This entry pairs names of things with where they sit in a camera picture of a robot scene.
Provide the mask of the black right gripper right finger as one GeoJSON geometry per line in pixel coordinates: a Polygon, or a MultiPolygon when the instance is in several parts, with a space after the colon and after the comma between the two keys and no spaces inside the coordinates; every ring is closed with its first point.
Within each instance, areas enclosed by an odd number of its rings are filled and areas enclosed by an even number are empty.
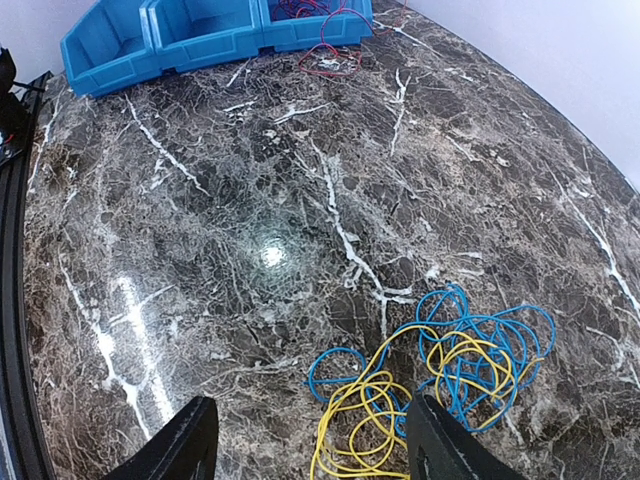
{"type": "Polygon", "coordinates": [[[524,479],[485,449],[431,395],[413,395],[406,435],[412,479],[524,479]]]}

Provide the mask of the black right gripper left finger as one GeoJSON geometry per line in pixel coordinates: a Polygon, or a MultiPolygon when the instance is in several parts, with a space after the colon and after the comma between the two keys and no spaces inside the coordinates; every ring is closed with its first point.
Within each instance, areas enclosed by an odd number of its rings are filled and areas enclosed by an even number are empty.
{"type": "Polygon", "coordinates": [[[218,435],[215,400],[196,396],[104,479],[213,479],[218,435]]]}

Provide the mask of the blue three-compartment plastic bin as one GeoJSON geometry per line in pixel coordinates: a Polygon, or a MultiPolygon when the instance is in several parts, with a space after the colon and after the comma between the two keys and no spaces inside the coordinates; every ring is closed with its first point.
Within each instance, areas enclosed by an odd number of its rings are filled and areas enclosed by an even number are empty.
{"type": "Polygon", "coordinates": [[[373,34],[369,1],[98,1],[61,42],[67,80],[94,98],[176,71],[261,50],[357,45],[373,34]]]}

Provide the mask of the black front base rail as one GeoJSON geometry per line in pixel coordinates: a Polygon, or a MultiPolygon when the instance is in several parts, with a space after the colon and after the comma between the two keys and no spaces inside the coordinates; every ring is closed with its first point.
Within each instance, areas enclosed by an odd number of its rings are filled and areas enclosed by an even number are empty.
{"type": "Polygon", "coordinates": [[[24,215],[41,92],[28,92],[21,152],[1,161],[1,477],[52,479],[53,467],[38,414],[25,315],[24,215]]]}

